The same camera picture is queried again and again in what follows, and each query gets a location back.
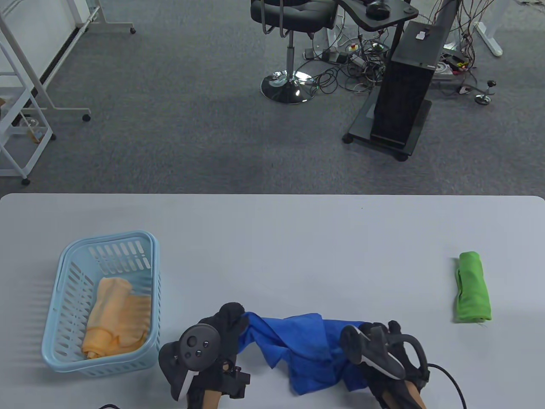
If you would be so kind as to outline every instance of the green towel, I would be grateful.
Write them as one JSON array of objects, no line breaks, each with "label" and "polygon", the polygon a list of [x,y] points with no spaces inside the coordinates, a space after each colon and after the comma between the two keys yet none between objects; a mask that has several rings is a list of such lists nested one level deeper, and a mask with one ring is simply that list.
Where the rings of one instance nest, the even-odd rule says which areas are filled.
[{"label": "green towel", "polygon": [[456,321],[484,322],[492,319],[492,309],[481,257],[474,251],[460,254],[460,264],[456,271],[458,298],[456,299]]}]

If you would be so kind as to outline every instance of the office chair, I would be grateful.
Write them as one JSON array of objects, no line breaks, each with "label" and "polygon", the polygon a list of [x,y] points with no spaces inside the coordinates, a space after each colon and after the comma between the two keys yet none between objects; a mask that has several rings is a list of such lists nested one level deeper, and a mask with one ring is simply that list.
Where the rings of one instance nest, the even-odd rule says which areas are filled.
[{"label": "office chair", "polygon": [[315,94],[311,94],[310,90],[316,83],[310,75],[294,72],[293,33],[307,33],[313,38],[314,33],[324,27],[333,29],[337,15],[335,0],[251,0],[250,15],[252,20],[263,25],[265,34],[278,27],[281,37],[289,36],[286,70],[263,79],[263,95],[283,104],[300,104],[310,100]]}]

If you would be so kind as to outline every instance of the blue cloth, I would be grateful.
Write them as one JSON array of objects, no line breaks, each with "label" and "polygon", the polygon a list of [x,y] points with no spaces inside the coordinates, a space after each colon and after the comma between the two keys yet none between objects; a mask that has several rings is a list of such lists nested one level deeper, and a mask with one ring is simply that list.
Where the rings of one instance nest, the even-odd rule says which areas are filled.
[{"label": "blue cloth", "polygon": [[324,320],[320,314],[282,320],[261,318],[253,312],[247,315],[250,324],[239,338],[239,352],[255,342],[271,368],[285,360],[290,384],[299,395],[329,388],[341,379],[350,391],[367,386],[339,346],[342,329],[361,322]]}]

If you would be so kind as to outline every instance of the black glove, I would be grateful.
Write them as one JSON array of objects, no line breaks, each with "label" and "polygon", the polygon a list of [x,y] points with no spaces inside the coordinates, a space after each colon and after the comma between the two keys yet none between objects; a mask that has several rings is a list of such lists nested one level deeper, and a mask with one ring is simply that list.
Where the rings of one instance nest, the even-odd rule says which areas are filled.
[{"label": "black glove", "polygon": [[203,318],[199,324],[213,326],[220,334],[221,347],[217,360],[193,378],[187,393],[188,409],[201,409],[205,390],[220,390],[224,372],[232,371],[237,362],[238,340],[248,326],[244,307],[239,303],[223,305],[212,317]]},{"label": "black glove", "polygon": [[[401,334],[401,326],[397,323],[397,321],[390,321],[388,323],[388,328],[386,328],[386,326],[380,322],[366,322],[360,325],[359,330],[362,331],[366,336],[369,336],[371,334],[371,328],[377,326],[382,327],[383,331],[386,334]],[[428,375],[423,374],[419,368],[416,368],[411,363],[403,344],[395,344],[392,347],[389,347],[388,352],[392,354],[405,367],[405,379],[392,379],[379,372],[375,368],[372,368],[371,366],[362,363],[358,365],[358,368],[360,368],[364,379],[367,381],[371,393],[379,401],[382,408],[388,408],[386,402],[382,397],[384,392],[388,391],[399,404],[400,408],[421,409],[421,406],[416,403],[416,401],[411,397],[405,381],[412,382],[416,386],[416,389],[418,389],[418,392],[420,392],[428,382]]]}]

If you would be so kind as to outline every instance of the computer mouse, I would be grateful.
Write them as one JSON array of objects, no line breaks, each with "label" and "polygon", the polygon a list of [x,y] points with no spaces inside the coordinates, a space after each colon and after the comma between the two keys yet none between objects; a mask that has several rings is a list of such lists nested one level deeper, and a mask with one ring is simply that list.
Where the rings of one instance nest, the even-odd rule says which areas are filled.
[{"label": "computer mouse", "polygon": [[365,14],[373,20],[386,20],[390,17],[390,7],[383,0],[376,0],[367,6]]}]

